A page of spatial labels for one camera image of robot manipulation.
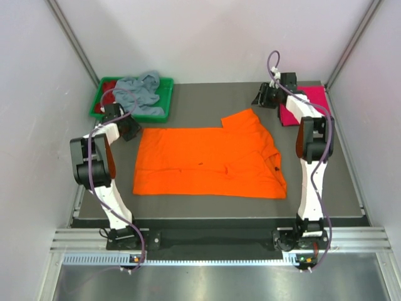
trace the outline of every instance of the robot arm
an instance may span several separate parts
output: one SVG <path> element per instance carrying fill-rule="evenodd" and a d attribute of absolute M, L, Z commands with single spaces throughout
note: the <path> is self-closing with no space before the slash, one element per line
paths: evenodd
<path fill-rule="evenodd" d="M 274 77 L 278 78 L 283 86 L 304 100 L 304 102 L 309 102 L 308 97 L 302 91 L 298 91 L 295 73 L 280 74 L 277 70 L 275 70 L 275 73 Z M 311 105 L 300 102 L 294 96 L 287 94 L 274 82 L 270 84 L 263 83 L 252 104 L 266 108 L 277 108 L 280 104 L 283 104 L 299 122 L 296 155 L 301 162 L 303 179 L 301 204 L 292 235 L 296 241 L 303 238 L 322 238 L 326 235 L 323 225 L 323 213 L 311 181 L 311 175 L 318 165 L 329 139 L 326 118 Z M 330 122 L 332 129 L 334 129 L 333 117 Z M 320 164 L 313 177 L 320 196 L 323 192 L 323 176 L 328 158 L 332 153 L 333 137 L 331 137 L 327 158 Z"/>
<path fill-rule="evenodd" d="M 114 211 L 127 221 L 133 221 L 132 213 L 125 206 L 115 185 L 116 169 L 110 145 L 120 136 L 126 141 L 134 138 L 141 126 L 130 117 L 119 119 L 116 122 L 112 121 L 122 115 L 124 115 L 124 111 L 119 104 L 114 103 L 105 106 L 105 116 L 102 123 L 96 127 L 97 130 L 92 135 L 92 154 L 90 157 L 88 154 L 89 135 L 70 141 L 75 181 L 93 194 L 89 183 L 89 177 L 92 177 L 96 195 L 102 202 L 102 208 L 110 222 L 110 238 L 112 240 L 135 235 L 126 222 L 111 212 Z M 92 164 L 91 175 L 89 175 L 88 160 L 91 160 Z"/>

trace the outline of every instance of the white wall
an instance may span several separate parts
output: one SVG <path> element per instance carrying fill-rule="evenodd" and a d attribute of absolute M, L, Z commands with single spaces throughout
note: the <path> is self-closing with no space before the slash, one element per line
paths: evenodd
<path fill-rule="evenodd" d="M 0 296 L 34 300 L 76 191 L 69 140 L 93 125 L 95 87 L 43 0 L 0 17 Z"/>
<path fill-rule="evenodd" d="M 401 2 L 384 1 L 330 91 L 373 222 L 401 266 Z"/>
<path fill-rule="evenodd" d="M 370 0 L 58 0 L 99 77 L 152 69 L 176 82 L 325 82 Z"/>

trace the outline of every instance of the magenta towel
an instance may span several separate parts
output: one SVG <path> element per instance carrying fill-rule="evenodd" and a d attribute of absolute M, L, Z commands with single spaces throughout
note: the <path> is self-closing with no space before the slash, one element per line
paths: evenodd
<path fill-rule="evenodd" d="M 308 96 L 308 99 L 311 103 L 315 103 L 317 105 L 321 105 L 326 108 L 327 111 L 330 112 L 330 109 L 327 104 L 325 88 L 323 86 L 316 87 L 298 87 L 298 90 L 302 90 Z M 317 109 L 320 113 L 324 114 L 323 110 Z M 280 121 L 283 126 L 287 127 L 289 125 L 298 125 L 298 121 L 296 121 L 293 114 L 291 114 L 284 105 L 280 105 Z"/>

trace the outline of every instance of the green plastic tray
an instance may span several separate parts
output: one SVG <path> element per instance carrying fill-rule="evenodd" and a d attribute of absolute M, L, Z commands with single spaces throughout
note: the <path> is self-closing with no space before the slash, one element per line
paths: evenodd
<path fill-rule="evenodd" d="M 110 82 L 112 80 L 119 80 L 123 77 L 103 77 L 100 81 L 98 90 L 95 95 L 95 99 L 93 100 L 92 106 L 90 108 L 89 115 L 96 118 L 97 120 L 101 120 L 103 114 L 95 113 L 95 105 L 100 101 L 100 98 L 103 95 L 102 86 L 105 82 Z M 153 116 L 153 115 L 134 115 L 135 120 L 137 122 L 155 122 L 155 123 L 165 123 L 169 117 L 170 112 L 170 102 L 171 96 L 173 94 L 173 86 L 174 81 L 172 78 L 161 78 L 160 86 L 156 90 L 156 94 L 160 96 L 160 100 L 152 105 L 151 107 L 162 107 L 164 110 L 164 115 L 162 116 Z"/>

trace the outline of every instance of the orange polo shirt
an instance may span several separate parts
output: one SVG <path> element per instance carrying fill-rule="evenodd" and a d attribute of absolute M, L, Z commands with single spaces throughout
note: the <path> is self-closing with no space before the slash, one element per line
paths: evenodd
<path fill-rule="evenodd" d="M 258 116 L 247 109 L 222 127 L 145 129 L 134 194 L 215 194 L 283 199 L 281 156 Z"/>

